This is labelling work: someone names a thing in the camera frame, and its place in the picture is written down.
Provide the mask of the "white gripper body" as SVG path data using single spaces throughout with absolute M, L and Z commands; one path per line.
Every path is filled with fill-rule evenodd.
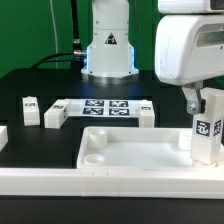
M 185 85 L 224 75 L 224 15 L 168 15 L 157 27 L 155 73 Z

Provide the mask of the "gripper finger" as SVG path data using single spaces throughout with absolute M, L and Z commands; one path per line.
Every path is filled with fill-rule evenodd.
M 192 115 L 201 114 L 205 110 L 205 100 L 201 96 L 203 82 L 193 82 L 182 87 L 187 100 L 187 112 Z

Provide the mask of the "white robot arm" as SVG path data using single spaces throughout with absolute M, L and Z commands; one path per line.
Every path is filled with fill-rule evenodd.
M 188 113 L 202 113 L 203 81 L 224 75 L 224 0 L 158 0 L 158 11 L 165 16 L 156 31 L 155 74 L 182 87 Z M 93 40 L 82 76 L 113 84 L 136 77 L 128 0 L 92 0 L 92 12 Z

